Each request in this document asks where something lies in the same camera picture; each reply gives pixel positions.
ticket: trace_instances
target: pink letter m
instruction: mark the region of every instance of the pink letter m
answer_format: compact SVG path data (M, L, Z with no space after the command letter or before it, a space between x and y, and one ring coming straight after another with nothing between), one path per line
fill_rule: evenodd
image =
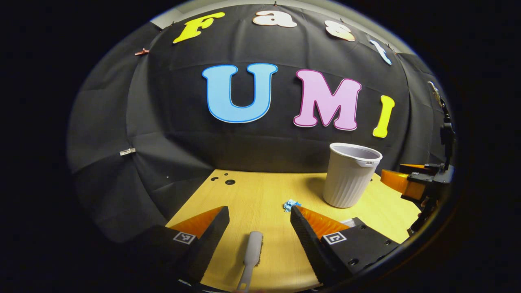
M338 118L333 125L342 130L356 129L356 100L362 85L352 79L343 79L334 94L331 94L322 73L302 69L296 72L302 80L302 105L300 114L293 119L293 123L300 127L317 125L317 118L313 115L317 105L322 125L328 126L333 116L339 111Z

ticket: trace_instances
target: cutout letter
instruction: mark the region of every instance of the cutout letter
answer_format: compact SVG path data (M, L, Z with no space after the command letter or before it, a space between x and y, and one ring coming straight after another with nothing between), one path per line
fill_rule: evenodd
M253 22L260 26L281 26L285 28L294 28L296 23L293 22L291 15L281 11L259 11L257 16L253 18Z
M382 101L382 112L378 125L373 130L373 136L384 138L387 136L387 126L391 118L391 111L394 108L394 100L386 95L383 95L380 100Z
M326 20L324 23L326 24L326 30L329 34L350 42L355 40L355 36L351 34L351 30L345 25L341 25L331 20Z
M207 80L208 109L217 119L228 123L248 123L268 112L271 103L271 75L278 68L273 64L254 63L246 68L253 73L255 94L253 103L246 107L235 106L231 101L231 77L237 73L234 65L218 65L203 70Z
M201 34L198 31L199 28L206 29L214 23L214 18L223 17L225 15L224 12L218 12L214 14L210 14L207 16L199 17L184 24L184 30L181 34L173 41L174 44L179 43L181 41L194 38Z
M331 94L322 73L309 69L296 72L302 80L302 105L300 114L293 119L293 123L300 127L317 125L317 118L313 115L317 105L322 125L328 126L338 111L338 118L333 125L342 130L356 129L356 100L362 85L352 79L343 79L334 94Z
M376 46L376 49L378 50L378 53L380 53L380 56L382 57L382 59L389 65L391 65L391 59L387 58L387 55L386 55L386 50L384 50L384 48L382 48L380 46L380 44L378 44L378 42L376 41L373 41L373 40L369 40L369 42L371 44L373 44L374 46Z

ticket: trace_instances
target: ribbed cup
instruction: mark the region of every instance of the ribbed cup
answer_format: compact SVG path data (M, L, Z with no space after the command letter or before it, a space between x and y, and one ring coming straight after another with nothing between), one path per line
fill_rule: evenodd
M349 143L332 143L324 200L336 207L350 207L358 202L376 167L383 158L376 150Z

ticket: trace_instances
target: table surface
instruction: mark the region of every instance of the table surface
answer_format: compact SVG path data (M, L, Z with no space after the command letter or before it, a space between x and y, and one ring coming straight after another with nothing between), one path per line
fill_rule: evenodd
M235 184L227 185L233 179ZM321 196L326 173L255 173L215 170L166 226L226 205L226 228L201 283L232 291L244 269L244 254L251 231L264 234L260 263L253 269L250 289L295 292L319 286L283 204L293 199L315 212L338 221L358 217L374 230L402 243L419 213L418 207L373 174L356 205L339 209Z

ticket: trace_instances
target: blue letter u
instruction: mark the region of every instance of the blue letter u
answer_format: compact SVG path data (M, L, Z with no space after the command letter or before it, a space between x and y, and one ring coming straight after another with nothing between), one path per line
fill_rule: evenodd
M237 73L234 65L218 65L203 70L206 78L208 109L217 119L228 123L248 123L268 112L271 102L271 75L277 66L268 63L254 63L247 67L253 73L255 95L253 103L246 107L235 106L231 102L231 77Z

